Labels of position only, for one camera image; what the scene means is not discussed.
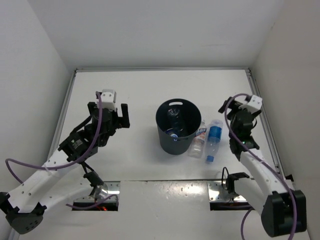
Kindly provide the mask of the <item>blue cap clear bottle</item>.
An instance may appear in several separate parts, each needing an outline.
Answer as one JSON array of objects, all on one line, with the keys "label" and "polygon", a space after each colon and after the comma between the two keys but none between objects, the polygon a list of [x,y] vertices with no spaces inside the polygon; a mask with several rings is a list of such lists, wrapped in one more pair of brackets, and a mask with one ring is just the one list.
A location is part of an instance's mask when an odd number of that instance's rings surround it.
[{"label": "blue cap clear bottle", "polygon": [[212,120],[207,129],[205,145],[205,160],[212,163],[219,150],[223,130],[223,122],[219,119]]}]

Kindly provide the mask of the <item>orange label clear bottle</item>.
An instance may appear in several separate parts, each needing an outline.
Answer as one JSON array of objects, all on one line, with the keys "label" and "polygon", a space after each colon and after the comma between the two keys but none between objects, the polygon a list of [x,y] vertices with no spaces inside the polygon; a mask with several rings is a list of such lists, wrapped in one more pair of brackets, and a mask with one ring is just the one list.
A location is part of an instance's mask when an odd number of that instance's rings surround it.
[{"label": "orange label clear bottle", "polygon": [[201,121],[201,124],[198,130],[195,133],[195,136],[192,140],[192,143],[188,150],[188,156],[196,159],[200,159],[203,154],[205,142],[207,135],[207,126],[204,120]]}]

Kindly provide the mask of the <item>clear bottle white cap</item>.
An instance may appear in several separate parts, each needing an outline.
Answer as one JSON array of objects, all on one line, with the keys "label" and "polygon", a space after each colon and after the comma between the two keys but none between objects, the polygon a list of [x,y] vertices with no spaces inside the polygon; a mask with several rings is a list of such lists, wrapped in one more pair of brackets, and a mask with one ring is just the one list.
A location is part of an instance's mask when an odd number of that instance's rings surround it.
[{"label": "clear bottle white cap", "polygon": [[169,120],[172,130],[179,136],[185,137],[188,134],[185,120],[179,107],[172,107],[167,111],[167,118]]}]

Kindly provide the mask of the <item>blue label Pocari bottle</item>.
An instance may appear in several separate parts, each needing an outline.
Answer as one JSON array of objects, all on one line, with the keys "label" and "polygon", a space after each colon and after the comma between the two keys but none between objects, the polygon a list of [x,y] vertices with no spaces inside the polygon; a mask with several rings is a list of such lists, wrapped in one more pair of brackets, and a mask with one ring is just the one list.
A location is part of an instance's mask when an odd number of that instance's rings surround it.
[{"label": "blue label Pocari bottle", "polygon": [[186,137],[188,135],[188,132],[184,128],[169,128],[165,131],[165,133],[173,138],[173,140],[176,142],[179,138]]}]

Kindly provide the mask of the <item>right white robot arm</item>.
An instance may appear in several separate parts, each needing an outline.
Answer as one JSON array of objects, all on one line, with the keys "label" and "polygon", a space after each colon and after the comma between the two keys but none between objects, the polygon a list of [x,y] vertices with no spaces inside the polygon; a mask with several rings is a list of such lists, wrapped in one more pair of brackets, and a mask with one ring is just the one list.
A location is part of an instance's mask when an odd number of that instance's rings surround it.
[{"label": "right white robot arm", "polygon": [[245,103],[231,96],[218,110],[229,130],[229,147],[249,173],[228,174],[225,190],[232,196],[243,196],[260,215],[263,229],[271,238],[307,230],[307,201],[301,190],[289,186],[265,160],[252,137],[254,120],[262,112],[262,98],[244,94]]}]

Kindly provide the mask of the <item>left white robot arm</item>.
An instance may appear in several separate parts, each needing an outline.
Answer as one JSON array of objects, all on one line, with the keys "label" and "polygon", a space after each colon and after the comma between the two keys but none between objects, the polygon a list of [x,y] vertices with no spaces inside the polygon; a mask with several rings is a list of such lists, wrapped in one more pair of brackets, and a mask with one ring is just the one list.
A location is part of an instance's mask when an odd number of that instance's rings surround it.
[{"label": "left white robot arm", "polygon": [[129,128],[126,103],[122,116],[113,103],[89,102],[89,116],[76,126],[52,156],[36,172],[10,192],[1,192],[0,209],[9,225],[20,235],[33,231],[45,213],[59,204],[90,210],[109,199],[108,186],[86,160],[104,147],[117,129]]}]

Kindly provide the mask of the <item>dark grey plastic bin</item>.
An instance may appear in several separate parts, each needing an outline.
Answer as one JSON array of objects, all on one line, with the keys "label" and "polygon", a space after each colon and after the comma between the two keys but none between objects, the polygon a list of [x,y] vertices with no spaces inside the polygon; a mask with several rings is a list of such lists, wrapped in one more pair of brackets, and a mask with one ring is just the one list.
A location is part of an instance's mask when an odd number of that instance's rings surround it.
[{"label": "dark grey plastic bin", "polygon": [[[187,136],[181,137],[177,141],[165,133],[166,130],[171,129],[167,112],[174,107],[180,109],[187,130]],[[165,101],[158,107],[155,121],[162,149],[168,154],[180,155],[186,152],[191,145],[202,122],[202,116],[198,107],[192,102],[182,98],[174,98]]]}]

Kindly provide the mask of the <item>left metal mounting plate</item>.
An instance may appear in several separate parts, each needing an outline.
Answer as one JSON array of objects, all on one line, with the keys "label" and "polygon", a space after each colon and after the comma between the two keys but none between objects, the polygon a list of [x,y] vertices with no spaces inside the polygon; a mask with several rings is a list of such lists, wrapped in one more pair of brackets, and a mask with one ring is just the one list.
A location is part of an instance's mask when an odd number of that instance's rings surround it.
[{"label": "left metal mounting plate", "polygon": [[94,204],[102,199],[110,196],[116,195],[118,199],[120,198],[120,181],[105,181],[102,190],[98,190],[97,193],[82,194],[79,198],[75,199],[74,203],[89,203]]}]

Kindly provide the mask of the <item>metal mounting plate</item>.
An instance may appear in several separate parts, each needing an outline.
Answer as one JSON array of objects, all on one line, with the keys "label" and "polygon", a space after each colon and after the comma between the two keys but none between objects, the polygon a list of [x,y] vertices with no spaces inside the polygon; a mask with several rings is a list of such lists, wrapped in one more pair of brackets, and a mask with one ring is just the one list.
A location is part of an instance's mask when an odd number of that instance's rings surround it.
[{"label": "metal mounting plate", "polygon": [[241,195],[229,194],[218,180],[208,181],[207,188],[210,203],[248,203]]},{"label": "metal mounting plate", "polygon": [[79,198],[75,199],[74,203],[89,203],[94,204],[102,199],[110,196],[116,195],[118,199],[120,198],[120,181],[105,181],[102,190],[98,190],[97,193],[82,194]]}]

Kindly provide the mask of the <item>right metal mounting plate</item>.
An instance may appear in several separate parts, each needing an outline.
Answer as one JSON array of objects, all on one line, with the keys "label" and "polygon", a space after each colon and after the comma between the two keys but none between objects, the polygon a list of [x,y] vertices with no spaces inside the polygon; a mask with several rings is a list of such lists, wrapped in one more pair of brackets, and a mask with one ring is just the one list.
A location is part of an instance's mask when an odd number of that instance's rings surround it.
[{"label": "right metal mounting plate", "polygon": [[208,181],[207,188],[210,203],[248,203],[241,195],[229,194],[218,180]]}]

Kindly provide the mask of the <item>right aluminium frame rail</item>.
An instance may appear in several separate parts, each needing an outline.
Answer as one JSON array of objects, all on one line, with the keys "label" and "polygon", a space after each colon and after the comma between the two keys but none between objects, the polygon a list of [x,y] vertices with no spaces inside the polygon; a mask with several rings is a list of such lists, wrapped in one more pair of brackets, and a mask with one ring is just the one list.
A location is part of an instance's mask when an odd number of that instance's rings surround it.
[{"label": "right aluminium frame rail", "polygon": [[[252,93],[260,97],[261,96],[261,91],[259,90],[257,81],[254,78],[253,73],[250,70],[250,68],[246,68],[245,69],[245,73],[246,73],[246,76],[247,76],[247,79],[248,79],[248,83],[250,85],[250,89],[251,89]],[[277,146],[276,146],[274,135],[272,133],[271,126],[270,126],[270,123],[269,123],[268,116],[266,114],[264,105],[262,106],[262,113],[259,116],[260,116],[261,125],[262,125],[262,128],[263,128],[265,137],[266,137],[266,141],[267,141],[267,144],[268,144],[269,152],[271,154],[275,170],[283,178],[289,177],[289,175],[286,174],[285,171],[284,171],[283,164],[281,162],[279,151],[278,151]]]}]

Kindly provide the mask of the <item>aluminium frame rail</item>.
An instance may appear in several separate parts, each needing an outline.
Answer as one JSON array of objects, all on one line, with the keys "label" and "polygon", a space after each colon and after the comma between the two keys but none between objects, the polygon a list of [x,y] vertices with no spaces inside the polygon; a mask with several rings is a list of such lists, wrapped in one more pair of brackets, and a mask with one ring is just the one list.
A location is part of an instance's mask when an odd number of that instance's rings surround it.
[{"label": "aluminium frame rail", "polygon": [[[245,69],[245,73],[246,73],[246,76],[247,76],[247,79],[248,79],[248,83],[250,85],[250,89],[251,89],[252,93],[260,97],[261,96],[261,91],[259,90],[257,81],[254,78],[253,73],[250,70],[250,68],[246,68]],[[259,116],[260,116],[261,125],[262,125],[262,128],[263,128],[265,137],[266,137],[266,141],[267,141],[267,144],[268,144],[269,152],[271,154],[275,170],[283,178],[289,177],[289,175],[286,174],[285,171],[284,171],[283,164],[281,162],[279,151],[278,151],[277,146],[276,146],[274,135],[272,133],[271,126],[270,126],[270,123],[269,123],[268,116],[266,114],[264,105],[262,106],[262,113]]]},{"label": "aluminium frame rail", "polygon": [[72,74],[66,70],[24,70],[0,81],[0,190],[19,183],[5,160],[42,165],[51,150]]}]

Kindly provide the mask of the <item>left aluminium frame rail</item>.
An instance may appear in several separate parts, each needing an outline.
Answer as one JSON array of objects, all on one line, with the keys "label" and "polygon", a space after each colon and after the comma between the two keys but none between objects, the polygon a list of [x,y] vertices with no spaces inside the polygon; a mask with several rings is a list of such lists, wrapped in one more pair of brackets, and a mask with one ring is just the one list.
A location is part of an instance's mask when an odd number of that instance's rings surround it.
[{"label": "left aluminium frame rail", "polygon": [[51,150],[72,74],[66,70],[24,70],[0,81],[0,190],[19,183],[5,160],[42,165]]}]

